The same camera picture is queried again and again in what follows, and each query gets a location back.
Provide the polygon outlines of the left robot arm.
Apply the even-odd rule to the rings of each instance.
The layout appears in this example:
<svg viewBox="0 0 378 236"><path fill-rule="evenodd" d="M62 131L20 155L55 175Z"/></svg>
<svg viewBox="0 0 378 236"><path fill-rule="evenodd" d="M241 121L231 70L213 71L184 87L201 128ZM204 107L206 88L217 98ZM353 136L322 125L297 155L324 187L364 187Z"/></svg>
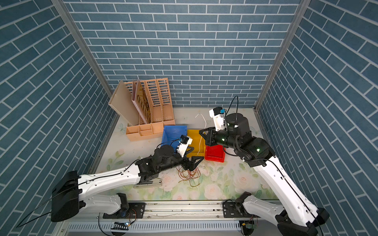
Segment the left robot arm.
<svg viewBox="0 0 378 236"><path fill-rule="evenodd" d="M187 157L192 147L183 146L176 152L170 145L155 149L146 158L135 160L131 165L114 171L93 175L79 175L77 171L66 173L52 190L51 221L61 222L87 210L92 196L125 185L146 183L159 173L182 166L193 171L204 160L203 156Z"/></svg>

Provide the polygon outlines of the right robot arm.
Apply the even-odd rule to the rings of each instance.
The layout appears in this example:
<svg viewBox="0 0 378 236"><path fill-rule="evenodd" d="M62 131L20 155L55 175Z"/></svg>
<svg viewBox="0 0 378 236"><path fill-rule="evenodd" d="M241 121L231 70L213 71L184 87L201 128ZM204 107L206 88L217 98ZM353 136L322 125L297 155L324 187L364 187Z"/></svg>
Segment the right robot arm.
<svg viewBox="0 0 378 236"><path fill-rule="evenodd" d="M256 215L277 226L283 236L316 236L329 219L324 208L317 208L299 190L284 170L269 143L252 135L248 119L216 107L209 111L214 127L200 130L209 147L232 148L235 155L253 168L271 187L280 204L260 200L244 192L236 199L238 210Z"/></svg>

